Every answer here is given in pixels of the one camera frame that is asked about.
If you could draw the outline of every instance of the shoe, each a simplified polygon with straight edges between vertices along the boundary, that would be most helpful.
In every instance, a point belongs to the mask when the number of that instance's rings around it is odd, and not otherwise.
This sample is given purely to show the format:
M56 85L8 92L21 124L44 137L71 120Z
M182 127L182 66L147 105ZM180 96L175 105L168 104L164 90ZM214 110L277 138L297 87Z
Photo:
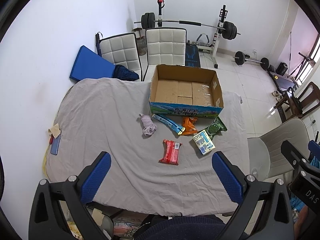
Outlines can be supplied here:
M277 102L280 102L281 100L282 100L282 98L283 98L283 96L277 96L277 98L276 98L276 100L277 100Z
M278 97L278 96L280 95L280 93L279 93L278 90L276 90L276 91L273 91L273 92L272 92L272 95L273 95L274 97Z

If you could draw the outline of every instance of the black weight plate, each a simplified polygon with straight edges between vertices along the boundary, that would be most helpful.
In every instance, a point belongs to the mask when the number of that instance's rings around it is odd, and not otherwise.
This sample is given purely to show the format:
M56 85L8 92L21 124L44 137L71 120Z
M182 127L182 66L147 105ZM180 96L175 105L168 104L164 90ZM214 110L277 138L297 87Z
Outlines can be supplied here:
M149 13L145 13L144 15L141 16L141 27L144 30L148 28L148 16L149 16Z
M235 26L235 25L234 25L234 27L235 27L236 31L235 31L235 35L233 36L233 39L235 39L235 38L236 38L236 36L237 36L237 32L238 32L238 30L237 30L237 26Z
M245 56L244 56L244 53L242 51L238 51L236 54L235 54L235 62L238 66L241 66L244 64L244 61L245 61Z
M222 31L222 37L228 40L230 38L230 36L231 36L232 25L231 25L230 22L225 21L223 23L223 28L225 30Z
M230 23L231 24L231 35L230 35L230 38L228 40L233 40L235 35L237 34L236 32L236 26L233 24L233 23Z
M148 16L148 28L154 28L156 26L156 16L154 13L149 13Z
M261 59L260 66L261 66L264 70L267 70L267 69L269 68L269 65L270 65L269 60L268 60L266 57L263 57L263 58Z
M269 68L268 68L268 71L276 72L276 68L273 65L270 65Z

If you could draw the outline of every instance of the white chair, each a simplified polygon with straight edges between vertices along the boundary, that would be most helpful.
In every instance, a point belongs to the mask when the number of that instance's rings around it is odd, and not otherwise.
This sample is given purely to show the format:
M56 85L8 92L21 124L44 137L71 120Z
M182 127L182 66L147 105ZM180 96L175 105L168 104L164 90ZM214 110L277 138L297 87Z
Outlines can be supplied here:
M183 28L151 28L146 30L148 67L143 77L151 80L156 65L185 65L187 30Z
M123 65L139 74L142 80L142 68L138 56L135 33L124 33L100 40L101 57L107 61Z
M307 128L299 118L292 118L259 138L248 138L250 174L253 170L258 180L278 176L292 171L293 168L281 154L281 144L288 140L305 157L309 158L309 136Z

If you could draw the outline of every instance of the cardboard box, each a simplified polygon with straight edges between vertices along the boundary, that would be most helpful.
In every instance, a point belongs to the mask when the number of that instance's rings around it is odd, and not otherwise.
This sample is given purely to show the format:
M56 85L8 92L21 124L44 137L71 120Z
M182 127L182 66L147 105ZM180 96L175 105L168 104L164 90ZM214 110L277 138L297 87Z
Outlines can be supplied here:
M223 109L214 70L158 65L151 82L151 113L216 118Z

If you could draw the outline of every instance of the trash can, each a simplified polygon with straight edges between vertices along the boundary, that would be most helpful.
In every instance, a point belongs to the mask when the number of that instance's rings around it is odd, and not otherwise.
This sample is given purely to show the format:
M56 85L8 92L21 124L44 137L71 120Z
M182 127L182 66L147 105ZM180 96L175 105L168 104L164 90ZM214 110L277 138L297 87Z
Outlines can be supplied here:
M147 41L146 37L141 35L142 28L135 28L132 30L136 34L138 55L143 56L147 53Z

